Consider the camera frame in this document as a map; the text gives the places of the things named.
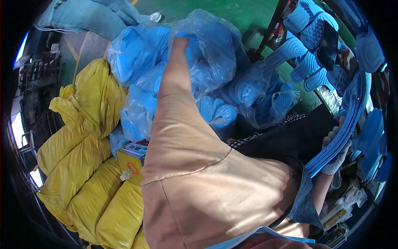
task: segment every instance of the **jeans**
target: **jeans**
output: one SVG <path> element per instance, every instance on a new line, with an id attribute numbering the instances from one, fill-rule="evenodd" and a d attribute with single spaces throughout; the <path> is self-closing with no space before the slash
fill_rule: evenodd
<path id="1" fill-rule="evenodd" d="M 91 31 L 109 41 L 127 26 L 137 26 L 149 20 L 149 16 L 140 15 L 126 0 L 67 0 L 56 9 L 53 6 L 51 4 L 47 8 L 43 14 L 45 18 L 37 26 L 53 26 L 74 32 Z"/>

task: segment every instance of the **shoe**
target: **shoe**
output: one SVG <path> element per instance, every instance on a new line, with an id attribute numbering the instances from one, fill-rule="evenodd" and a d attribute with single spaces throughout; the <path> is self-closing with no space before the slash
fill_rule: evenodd
<path id="1" fill-rule="evenodd" d="M 149 20 L 154 22 L 159 22 L 162 18 L 162 14 L 160 12 L 155 12 L 149 16 Z"/>

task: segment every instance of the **white work glove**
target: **white work glove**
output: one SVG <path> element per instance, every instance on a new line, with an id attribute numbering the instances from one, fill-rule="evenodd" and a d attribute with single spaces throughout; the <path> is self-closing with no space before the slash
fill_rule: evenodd
<path id="1" fill-rule="evenodd" d="M 333 127 L 333 130 L 328 133 L 328 136 L 324 138 L 322 142 L 322 149 L 324 149 L 336 136 L 339 132 L 341 126 L 344 123 L 345 118 L 341 117 L 339 120 L 339 126 Z M 345 156 L 347 155 L 348 149 L 351 146 L 351 139 L 347 141 L 341 151 L 330 161 L 328 162 L 322 169 L 321 173 L 325 175 L 334 175 L 337 170 L 339 170 L 340 166 L 343 164 L 345 160 Z"/>

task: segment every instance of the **yellow plastic bag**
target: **yellow plastic bag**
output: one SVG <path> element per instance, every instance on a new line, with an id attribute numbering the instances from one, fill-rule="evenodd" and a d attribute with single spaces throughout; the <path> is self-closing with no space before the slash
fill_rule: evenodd
<path id="1" fill-rule="evenodd" d="M 120 167 L 114 157 L 109 158 L 84 184 L 67 207 L 67 213 L 79 237 L 99 245 L 96 225 L 108 204 L 120 188 Z"/>
<path id="2" fill-rule="evenodd" d="M 146 242 L 142 226 L 140 227 L 137 235 L 134 238 L 133 246 L 131 247 L 131 249 L 149 249 L 149 245 Z"/>
<path id="3" fill-rule="evenodd" d="M 41 171 L 48 176 L 85 137 L 86 134 L 80 127 L 74 131 L 70 131 L 66 126 L 59 129 L 37 152 L 37 165 Z"/>
<path id="4" fill-rule="evenodd" d="M 83 125 L 90 134 L 108 136 L 120 119 L 128 88 L 119 86 L 104 59 L 90 62 L 76 77 L 75 92 L 72 85 L 65 94 L 54 98 L 50 109 L 59 112 L 69 129 Z"/>
<path id="5" fill-rule="evenodd" d="M 97 140 L 89 135 L 58 163 L 37 193 L 50 213 L 69 230 L 76 231 L 66 207 L 97 168 L 110 157 L 109 139 Z"/>
<path id="6" fill-rule="evenodd" d="M 140 187 L 125 181 L 98 221 L 97 241 L 105 249 L 131 249 L 143 215 Z"/>

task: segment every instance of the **yellow box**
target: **yellow box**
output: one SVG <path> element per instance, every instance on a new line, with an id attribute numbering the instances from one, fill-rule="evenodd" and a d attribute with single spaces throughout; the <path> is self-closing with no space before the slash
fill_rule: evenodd
<path id="1" fill-rule="evenodd" d="M 146 146 L 130 143 L 116 151 L 117 161 L 123 173 L 121 180 L 127 180 L 137 186 L 144 180 L 141 169 L 144 165 Z"/>

